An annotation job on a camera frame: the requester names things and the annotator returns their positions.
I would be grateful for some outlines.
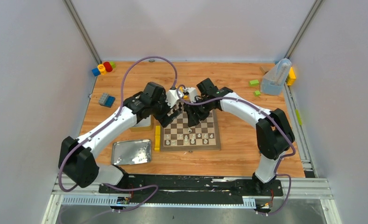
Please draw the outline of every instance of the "yellow block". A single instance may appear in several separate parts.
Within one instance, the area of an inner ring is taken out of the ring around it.
[[[99,65],[98,65],[98,69],[99,69],[99,71],[100,71],[100,74],[102,74],[102,75],[107,74],[107,71],[106,71],[106,68],[104,67],[104,65],[99,64]]]
[[[293,67],[290,68],[289,76],[287,77],[287,85],[293,85],[296,80]]]
[[[155,135],[161,135],[161,126],[155,126]]]
[[[156,135],[155,136],[155,147],[154,150],[155,151],[159,151],[161,147],[161,136],[160,135]]]

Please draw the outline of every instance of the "small box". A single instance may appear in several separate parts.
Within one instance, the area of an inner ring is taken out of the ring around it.
[[[259,90],[254,91],[254,95],[256,97],[259,97],[261,95],[261,92]]]
[[[249,86],[258,86],[259,84],[260,84],[260,82],[257,79],[251,80],[248,83]]]

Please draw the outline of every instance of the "green lego brick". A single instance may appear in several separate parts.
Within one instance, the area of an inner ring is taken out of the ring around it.
[[[259,97],[261,95],[261,92],[259,90],[254,91],[254,95],[256,97]]]
[[[115,67],[116,67],[115,63],[114,63],[114,62],[109,62],[109,63],[110,63],[110,65],[111,65],[111,67],[112,67],[113,69],[115,69]]]
[[[259,84],[260,84],[260,82],[257,79],[251,80],[248,83],[249,86],[258,86]]]
[[[299,116],[299,111],[297,109],[296,109],[296,116],[297,116],[298,124],[302,126],[302,120],[301,120],[301,117]]]

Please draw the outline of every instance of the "colorful toy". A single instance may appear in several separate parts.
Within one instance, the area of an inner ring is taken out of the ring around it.
[[[259,97],[261,95],[261,92],[259,90],[254,91],[254,95],[256,97]]]
[[[101,106],[106,106],[106,107],[110,107],[113,105],[115,101],[115,97],[112,97],[110,95],[108,95],[107,93],[103,93],[99,99],[99,104]]]
[[[157,125],[155,126],[155,147],[154,150],[155,151],[160,151],[161,150],[161,126]]]
[[[97,68],[92,69],[92,73],[94,76],[105,75],[108,72],[112,72],[116,67],[114,62],[104,62],[103,64],[99,64]]]
[[[258,86],[259,84],[260,84],[260,82],[257,79],[251,80],[248,83],[249,86]]]
[[[287,85],[293,85],[296,80],[296,76],[294,74],[293,67],[290,68],[289,76],[287,77]]]

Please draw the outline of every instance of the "clear plastic container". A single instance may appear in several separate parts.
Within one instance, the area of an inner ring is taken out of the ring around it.
[[[280,60],[261,81],[261,92],[277,96],[282,92],[284,82],[289,75],[291,61],[287,58]]]

